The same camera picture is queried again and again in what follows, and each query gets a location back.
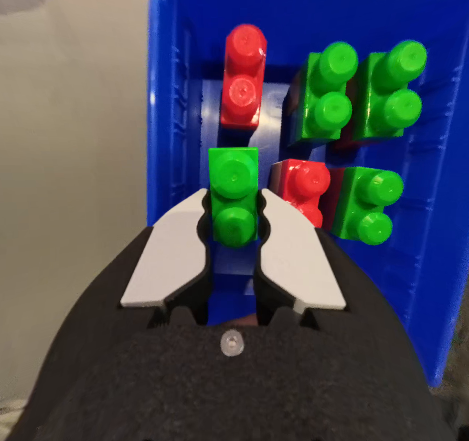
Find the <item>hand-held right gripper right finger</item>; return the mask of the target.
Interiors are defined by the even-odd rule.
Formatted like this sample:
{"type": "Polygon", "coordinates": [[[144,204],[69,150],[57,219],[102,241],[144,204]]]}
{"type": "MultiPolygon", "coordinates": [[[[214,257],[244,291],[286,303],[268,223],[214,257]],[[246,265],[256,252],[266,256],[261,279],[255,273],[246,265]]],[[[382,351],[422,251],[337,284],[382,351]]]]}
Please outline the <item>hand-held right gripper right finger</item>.
{"type": "Polygon", "coordinates": [[[326,326],[332,318],[347,318],[347,302],[315,227],[268,189],[258,192],[258,215],[258,324],[268,326],[282,314],[301,326],[326,326]]]}

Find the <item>red two-stud toy block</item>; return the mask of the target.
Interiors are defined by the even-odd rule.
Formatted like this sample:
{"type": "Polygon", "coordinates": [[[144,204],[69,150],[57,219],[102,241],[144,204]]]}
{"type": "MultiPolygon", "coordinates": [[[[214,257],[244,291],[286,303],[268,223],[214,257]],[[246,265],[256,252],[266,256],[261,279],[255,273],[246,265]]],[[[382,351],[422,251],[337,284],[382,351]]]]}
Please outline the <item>red two-stud toy block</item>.
{"type": "Polygon", "coordinates": [[[325,163],[286,159],[271,165],[268,188],[300,211],[314,227],[322,227],[320,197],[330,182],[325,163]]]}
{"type": "Polygon", "coordinates": [[[255,25],[235,27],[226,38],[220,124],[254,132],[260,119],[267,40],[255,25]]]}

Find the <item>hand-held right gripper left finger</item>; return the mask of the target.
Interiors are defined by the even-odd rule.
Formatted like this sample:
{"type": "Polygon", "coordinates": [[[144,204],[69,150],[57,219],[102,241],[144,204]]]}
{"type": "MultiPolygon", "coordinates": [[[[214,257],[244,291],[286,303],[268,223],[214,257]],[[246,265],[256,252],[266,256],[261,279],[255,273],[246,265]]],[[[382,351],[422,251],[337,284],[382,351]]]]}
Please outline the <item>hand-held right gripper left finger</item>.
{"type": "Polygon", "coordinates": [[[213,291],[211,197],[202,188],[166,212],[151,233],[120,299],[123,308],[152,308],[169,319],[187,307],[208,323],[213,291]]]}

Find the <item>green two-stud toy block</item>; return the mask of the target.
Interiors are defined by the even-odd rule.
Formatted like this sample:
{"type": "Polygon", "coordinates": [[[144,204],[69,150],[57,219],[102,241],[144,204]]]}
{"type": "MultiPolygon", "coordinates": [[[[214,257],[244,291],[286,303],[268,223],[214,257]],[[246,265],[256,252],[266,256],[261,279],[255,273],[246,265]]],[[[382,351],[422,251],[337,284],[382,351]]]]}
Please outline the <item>green two-stud toy block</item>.
{"type": "Polygon", "coordinates": [[[285,99],[289,147],[324,145],[340,138],[352,116],[346,89],[357,69],[357,52],[344,41],[309,53],[285,99]]]}
{"type": "Polygon", "coordinates": [[[387,52],[372,52],[359,64],[352,141],[396,139],[419,119],[421,97],[408,87],[427,62],[425,46],[404,40],[387,52]]]}
{"type": "Polygon", "coordinates": [[[242,248],[257,238],[258,148],[208,149],[213,238],[242,248]]]}
{"type": "Polygon", "coordinates": [[[391,218],[384,208],[402,196],[404,183],[391,170],[347,167],[343,171],[331,233],[338,238],[376,246],[390,238],[391,218]]]}

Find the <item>blue plastic bin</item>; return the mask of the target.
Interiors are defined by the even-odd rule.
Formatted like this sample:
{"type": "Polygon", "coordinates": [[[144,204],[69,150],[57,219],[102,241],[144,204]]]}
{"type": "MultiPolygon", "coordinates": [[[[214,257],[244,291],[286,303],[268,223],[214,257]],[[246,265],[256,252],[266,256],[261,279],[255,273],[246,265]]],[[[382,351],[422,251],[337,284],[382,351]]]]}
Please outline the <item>blue plastic bin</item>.
{"type": "MultiPolygon", "coordinates": [[[[331,182],[320,197],[320,232],[378,286],[429,385],[438,385],[468,274],[468,32],[468,0],[149,0],[147,225],[199,189],[210,191],[209,148],[258,148],[259,191],[269,190],[274,163],[325,163],[331,182]],[[226,38],[244,23],[267,40],[251,133],[220,124],[226,38]],[[422,112],[402,137],[354,151],[331,151],[334,141],[287,146],[285,99],[309,53],[344,41],[359,68],[370,53],[404,40],[422,43],[427,62],[408,85],[422,112]],[[393,229],[380,245],[331,233],[347,167],[391,170],[403,180],[402,196],[384,208],[393,229]]],[[[341,133],[352,132],[358,68],[341,133]]]]}

